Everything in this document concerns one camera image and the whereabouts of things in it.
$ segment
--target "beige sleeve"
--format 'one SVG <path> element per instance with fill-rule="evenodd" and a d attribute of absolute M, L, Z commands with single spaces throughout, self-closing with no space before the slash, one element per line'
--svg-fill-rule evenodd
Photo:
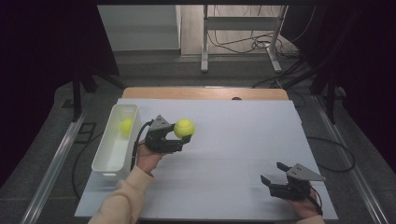
<path fill-rule="evenodd" d="M 89 223 L 131 223 L 140 217 L 146 190 L 154 181 L 139 167 L 135 166 L 125 180 L 121 180 L 103 201 L 99 211 Z"/>
<path fill-rule="evenodd" d="M 296 224 L 325 224 L 322 216 L 309 217 L 296 222 Z"/>

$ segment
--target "white plastic bin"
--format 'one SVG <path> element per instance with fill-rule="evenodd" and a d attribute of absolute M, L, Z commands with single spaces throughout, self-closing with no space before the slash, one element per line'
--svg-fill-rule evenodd
<path fill-rule="evenodd" d="M 132 119 L 131 134 L 125 136 L 120 130 L 120 123 Z M 92 162 L 92 169 L 103 179 L 117 181 L 124 179 L 131 172 L 131 159 L 134 141 L 142 127 L 137 105 L 114 105 L 107 126 Z"/>

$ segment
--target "human hand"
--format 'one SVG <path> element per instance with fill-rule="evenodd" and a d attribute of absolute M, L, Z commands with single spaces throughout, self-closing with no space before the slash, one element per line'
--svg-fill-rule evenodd
<path fill-rule="evenodd" d="M 169 153 L 157 153 L 152 152 L 145 145 L 144 141 L 141 141 L 137 146 L 137 163 L 136 166 L 139 167 L 146 174 L 152 176 L 152 170 L 157 167 L 158 162 L 163 158 L 163 156 Z"/>
<path fill-rule="evenodd" d="M 312 188 L 311 188 L 310 196 L 315 201 L 317 200 L 317 194 Z M 293 206 L 297 215 L 302 219 L 314 217 L 318 215 L 317 208 L 306 198 L 302 201 L 292 201 L 292 200 L 285 200 L 285 201 L 291 204 L 291 206 Z"/>

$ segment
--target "table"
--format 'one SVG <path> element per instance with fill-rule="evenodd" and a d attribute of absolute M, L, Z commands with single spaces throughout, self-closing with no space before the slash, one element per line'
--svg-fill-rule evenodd
<path fill-rule="evenodd" d="M 243 100 L 232 101 L 234 97 Z M 161 111 L 169 122 L 190 115 L 196 126 L 183 151 L 163 158 L 153 172 L 156 182 L 147 192 L 142 218 L 297 219 L 292 208 L 271 197 L 260 181 L 265 175 L 274 183 L 286 183 L 277 161 L 289 166 L 299 162 L 318 173 L 301 121 L 283 90 L 128 88 L 118 104 L 137 104 L 143 121 Z M 337 219 L 323 182 L 312 184 L 321 195 L 324 217 Z M 115 185 L 92 172 L 76 216 L 93 215 Z"/>

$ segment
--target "yellow ball in container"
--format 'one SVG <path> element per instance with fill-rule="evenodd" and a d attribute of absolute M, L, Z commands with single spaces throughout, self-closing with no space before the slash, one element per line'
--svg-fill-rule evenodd
<path fill-rule="evenodd" d="M 129 135 L 131 134 L 132 124 L 134 124 L 133 119 L 124 119 L 120 123 L 120 130 L 125 137 L 129 137 Z"/>
<path fill-rule="evenodd" d="M 174 128 L 175 136 L 182 138 L 187 135 L 193 135 L 195 133 L 195 126 L 189 119 L 180 119 Z"/>

